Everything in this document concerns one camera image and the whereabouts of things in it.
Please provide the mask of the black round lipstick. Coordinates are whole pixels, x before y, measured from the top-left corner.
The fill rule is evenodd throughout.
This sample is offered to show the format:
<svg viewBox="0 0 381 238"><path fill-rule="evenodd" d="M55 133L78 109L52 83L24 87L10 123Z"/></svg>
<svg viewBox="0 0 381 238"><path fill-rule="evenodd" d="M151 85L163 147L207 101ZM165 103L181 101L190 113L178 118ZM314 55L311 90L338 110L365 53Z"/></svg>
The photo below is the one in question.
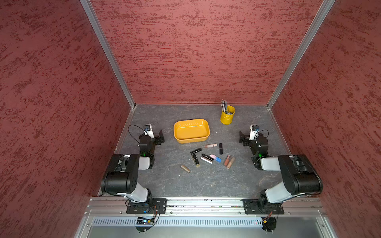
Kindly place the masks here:
<svg viewBox="0 0 381 238"><path fill-rule="evenodd" d="M222 143L219 143L219 154L220 155L223 154L223 144Z"/></svg>

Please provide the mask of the silver cap lip gloss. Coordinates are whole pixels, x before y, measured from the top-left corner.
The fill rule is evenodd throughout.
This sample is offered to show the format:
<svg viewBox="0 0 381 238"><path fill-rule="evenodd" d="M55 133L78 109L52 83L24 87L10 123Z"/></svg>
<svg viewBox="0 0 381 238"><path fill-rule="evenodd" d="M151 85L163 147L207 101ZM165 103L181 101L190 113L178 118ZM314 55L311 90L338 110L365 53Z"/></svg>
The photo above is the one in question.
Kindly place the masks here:
<svg viewBox="0 0 381 238"><path fill-rule="evenodd" d="M231 158L231 156L230 156L230 155L227 155L227 157L226 157L226 159L225 159L225 161L224 161L224 166L225 166L225 167L228 166L228 164L229 164L229 162L230 162L230 158Z"/></svg>

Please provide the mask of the frosted peach lipstick tube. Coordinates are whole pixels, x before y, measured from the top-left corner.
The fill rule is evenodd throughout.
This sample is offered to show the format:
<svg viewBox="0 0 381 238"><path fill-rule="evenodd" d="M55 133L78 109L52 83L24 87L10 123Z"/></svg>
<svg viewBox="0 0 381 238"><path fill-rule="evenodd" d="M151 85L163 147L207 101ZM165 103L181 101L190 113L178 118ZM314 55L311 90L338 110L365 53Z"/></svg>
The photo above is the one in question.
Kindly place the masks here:
<svg viewBox="0 0 381 238"><path fill-rule="evenodd" d="M229 161L227 162L226 168L230 169L233 163L235 162L235 160L236 160L235 157L230 157Z"/></svg>

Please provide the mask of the pink blue gradient lipstick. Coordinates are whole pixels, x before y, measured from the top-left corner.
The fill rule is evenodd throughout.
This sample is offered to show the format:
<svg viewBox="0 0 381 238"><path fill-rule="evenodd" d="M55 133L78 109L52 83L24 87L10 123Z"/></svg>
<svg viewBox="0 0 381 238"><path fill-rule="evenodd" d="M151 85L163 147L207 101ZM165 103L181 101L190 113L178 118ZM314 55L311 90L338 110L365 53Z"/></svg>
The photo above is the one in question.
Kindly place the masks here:
<svg viewBox="0 0 381 238"><path fill-rule="evenodd" d="M217 161L218 163L221 163L221 161L222 161L221 158L219 158L219 157L217 157L217 156L215 156L215 155L213 155L213 154L210 154L210 157L211 157L213 160Z"/></svg>

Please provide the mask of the yellow storage tray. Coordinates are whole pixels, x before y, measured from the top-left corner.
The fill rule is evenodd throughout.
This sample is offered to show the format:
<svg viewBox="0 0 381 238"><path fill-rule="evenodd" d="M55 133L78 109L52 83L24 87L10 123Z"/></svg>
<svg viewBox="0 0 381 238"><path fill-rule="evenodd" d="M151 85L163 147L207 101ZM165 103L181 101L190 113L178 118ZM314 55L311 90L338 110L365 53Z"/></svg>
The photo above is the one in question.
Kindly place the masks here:
<svg viewBox="0 0 381 238"><path fill-rule="evenodd" d="M204 119L178 121L174 124L174 137L180 144L206 141L209 136L209 124Z"/></svg>

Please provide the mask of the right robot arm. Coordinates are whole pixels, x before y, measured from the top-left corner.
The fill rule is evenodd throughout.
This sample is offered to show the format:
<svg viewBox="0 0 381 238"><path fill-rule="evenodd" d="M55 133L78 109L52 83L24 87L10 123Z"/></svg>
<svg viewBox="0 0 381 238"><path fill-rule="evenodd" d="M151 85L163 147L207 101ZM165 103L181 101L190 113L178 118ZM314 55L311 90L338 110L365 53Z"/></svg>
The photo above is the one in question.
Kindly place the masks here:
<svg viewBox="0 0 381 238"><path fill-rule="evenodd" d="M282 204L301 195L320 194L323 183L305 155L269 155L268 138L262 131L239 132L239 143L250 148L253 165L259 171L280 172L282 182L261 192L259 205Z"/></svg>

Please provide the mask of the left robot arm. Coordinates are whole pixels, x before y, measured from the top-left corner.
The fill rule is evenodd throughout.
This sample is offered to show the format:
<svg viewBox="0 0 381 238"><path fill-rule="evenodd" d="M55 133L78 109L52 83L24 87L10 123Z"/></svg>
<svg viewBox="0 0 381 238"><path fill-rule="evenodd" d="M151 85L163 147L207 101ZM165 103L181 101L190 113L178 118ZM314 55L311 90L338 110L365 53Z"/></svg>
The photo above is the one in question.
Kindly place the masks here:
<svg viewBox="0 0 381 238"><path fill-rule="evenodd" d="M112 196L123 196L139 205L152 205L151 191L138 183L139 171L154 166L154 151L165 142L163 132L157 136L151 131L140 136L138 154L114 154L101 180L101 191Z"/></svg>

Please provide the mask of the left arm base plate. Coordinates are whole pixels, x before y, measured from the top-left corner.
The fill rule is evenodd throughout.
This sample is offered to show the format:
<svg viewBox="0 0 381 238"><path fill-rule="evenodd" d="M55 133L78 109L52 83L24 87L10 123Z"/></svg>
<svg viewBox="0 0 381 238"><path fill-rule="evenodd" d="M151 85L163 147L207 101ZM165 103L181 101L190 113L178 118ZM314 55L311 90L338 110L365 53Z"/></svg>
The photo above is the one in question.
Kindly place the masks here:
<svg viewBox="0 0 381 238"><path fill-rule="evenodd" d="M166 198L153 198L146 203L133 203L129 201L127 204L127 214L157 214L162 215L166 213L167 199Z"/></svg>

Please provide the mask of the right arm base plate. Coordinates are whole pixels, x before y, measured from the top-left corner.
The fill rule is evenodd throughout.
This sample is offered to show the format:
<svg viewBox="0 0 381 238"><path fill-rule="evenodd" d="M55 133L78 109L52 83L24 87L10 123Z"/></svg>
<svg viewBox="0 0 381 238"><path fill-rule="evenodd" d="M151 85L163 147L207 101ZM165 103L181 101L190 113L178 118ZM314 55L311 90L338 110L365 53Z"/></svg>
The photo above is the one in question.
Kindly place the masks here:
<svg viewBox="0 0 381 238"><path fill-rule="evenodd" d="M284 215L281 203L269 203L263 199L243 199L243 207L246 215Z"/></svg>

